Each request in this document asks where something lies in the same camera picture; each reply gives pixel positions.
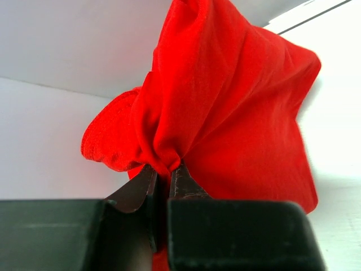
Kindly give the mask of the red t-shirt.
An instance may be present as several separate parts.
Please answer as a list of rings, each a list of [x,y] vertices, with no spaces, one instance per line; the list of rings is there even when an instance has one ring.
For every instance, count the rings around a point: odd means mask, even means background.
[[[213,199],[315,209],[296,118],[320,68],[230,1],[172,1],[144,83],[111,101],[81,143],[86,159],[131,179],[146,165],[157,173],[153,270],[171,270],[167,202],[181,163]]]

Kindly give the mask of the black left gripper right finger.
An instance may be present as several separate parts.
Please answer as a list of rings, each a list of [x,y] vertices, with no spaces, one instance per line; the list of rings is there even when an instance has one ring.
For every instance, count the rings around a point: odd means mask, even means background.
[[[186,165],[167,202],[171,270],[325,270],[303,209],[293,202],[213,199]]]

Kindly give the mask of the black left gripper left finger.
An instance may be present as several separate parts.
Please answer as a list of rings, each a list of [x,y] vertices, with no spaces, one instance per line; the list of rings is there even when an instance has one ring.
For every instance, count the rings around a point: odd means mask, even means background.
[[[139,270],[157,251],[157,173],[105,199],[1,201],[2,270]]]

